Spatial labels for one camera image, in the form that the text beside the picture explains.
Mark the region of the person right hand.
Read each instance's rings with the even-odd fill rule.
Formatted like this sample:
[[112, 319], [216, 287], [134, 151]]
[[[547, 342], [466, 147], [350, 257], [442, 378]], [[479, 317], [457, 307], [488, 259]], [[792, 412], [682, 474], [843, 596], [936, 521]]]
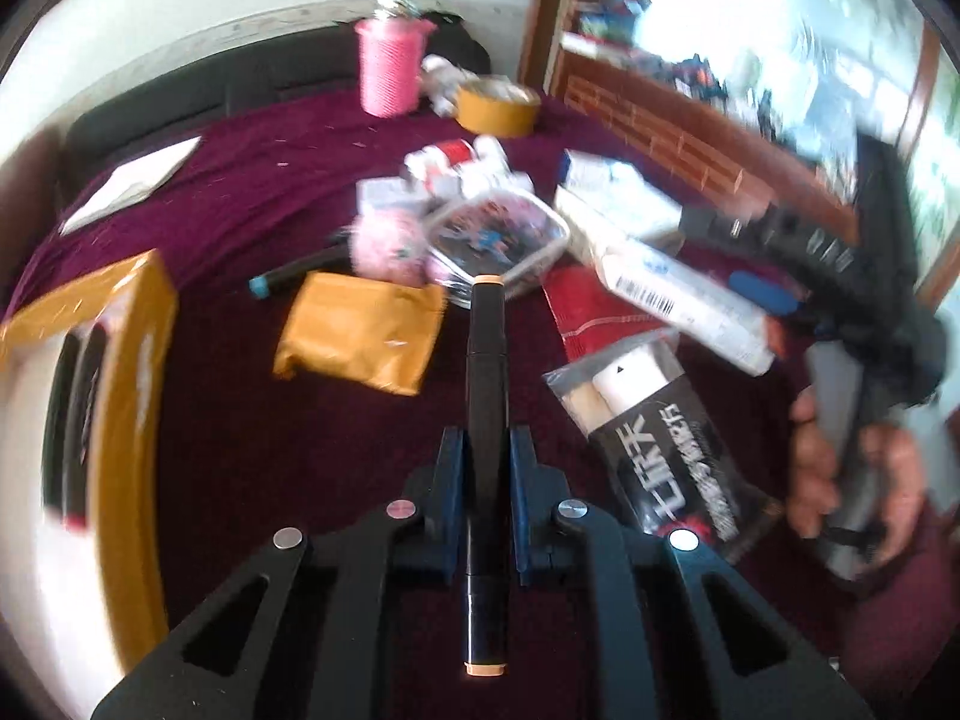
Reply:
[[[814, 539], [823, 520], [841, 504], [836, 486], [838, 458], [817, 422], [817, 399], [812, 385], [794, 400], [791, 442], [791, 483], [786, 500], [786, 518], [800, 538]], [[908, 548], [926, 502], [926, 472], [913, 434], [891, 424], [873, 424], [861, 431], [861, 449], [866, 460], [884, 470], [889, 480], [887, 497], [880, 505], [880, 518], [887, 528], [872, 567], [890, 564]]]

